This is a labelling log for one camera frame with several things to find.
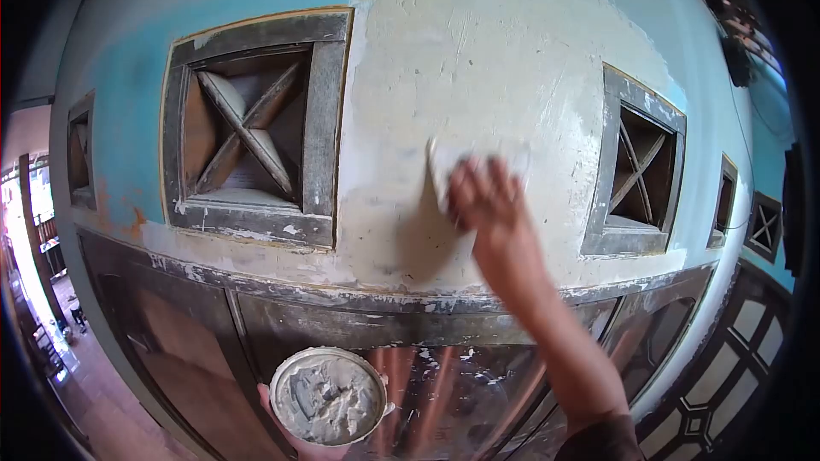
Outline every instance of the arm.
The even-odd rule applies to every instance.
[[[450,176],[450,209],[456,224],[477,231],[482,275],[538,343],[568,434],[628,414],[620,375],[549,280],[521,184],[504,162],[461,162]]]

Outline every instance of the tiled floor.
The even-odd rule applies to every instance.
[[[57,300],[74,326],[70,309],[77,300],[70,279],[54,283]],[[74,360],[65,359],[71,370],[62,382],[54,382],[57,394],[79,429],[88,436],[94,456],[101,461],[195,460],[196,457],[161,428],[145,411],[128,386],[108,361],[91,327],[80,334],[74,326],[76,341],[70,347]]]

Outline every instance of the electrical wire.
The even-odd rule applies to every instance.
[[[743,130],[743,122],[741,121],[741,113],[737,110],[737,102],[735,102],[735,90],[733,89],[734,85],[732,81],[729,81],[729,94],[732,95],[732,104],[735,107],[735,118],[737,118],[737,126],[741,129],[741,135],[743,136],[743,146],[746,148],[746,157],[749,158],[749,173],[752,177],[752,192],[757,189],[757,186],[754,184],[754,163],[752,162],[752,153],[749,149],[749,141],[746,140],[746,132]],[[738,228],[743,228],[747,224],[749,224],[749,220],[751,220],[751,213],[750,216],[742,223],[737,225],[736,227],[732,228],[724,228],[724,230],[736,230]]]
[[[758,108],[758,105],[754,103],[754,98],[752,98],[751,91],[749,93],[749,101],[752,103],[752,107],[754,107],[754,112],[756,112],[758,114],[758,118],[760,118],[760,122],[764,125],[766,130],[768,130],[769,133],[772,134],[772,136],[774,136],[777,139],[782,140],[782,141],[787,141],[790,138],[789,132],[783,131],[783,132],[777,133],[777,132],[774,131],[772,126],[768,124],[768,122],[766,121],[764,116],[760,113],[760,109]]]

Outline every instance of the container of spackle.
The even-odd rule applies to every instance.
[[[313,347],[287,358],[268,392],[273,413],[298,442],[294,447],[315,455],[343,455],[395,408],[373,366],[337,347]]]

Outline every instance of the square wooden vent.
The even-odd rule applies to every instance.
[[[603,66],[603,135],[580,254],[667,249],[683,173],[686,117],[657,93]]]
[[[609,213],[661,228],[674,160],[674,134],[622,105]]]
[[[183,138],[190,196],[300,205],[309,68],[307,46],[193,73]]]
[[[97,210],[94,197],[94,166],[91,164],[91,126],[94,93],[71,108],[68,115],[68,188],[71,204]]]
[[[162,164],[170,224],[332,247],[351,8],[215,27],[171,49]]]
[[[782,205],[779,201],[760,191],[754,191],[752,216],[749,220],[749,229],[746,231],[745,245],[771,263],[774,263],[780,246],[781,212]]]
[[[717,190],[717,204],[712,221],[712,231],[709,234],[707,248],[720,247],[726,243],[726,234],[732,220],[732,207],[735,203],[735,183],[737,182],[737,168],[732,161],[723,154],[721,161],[721,178]]]

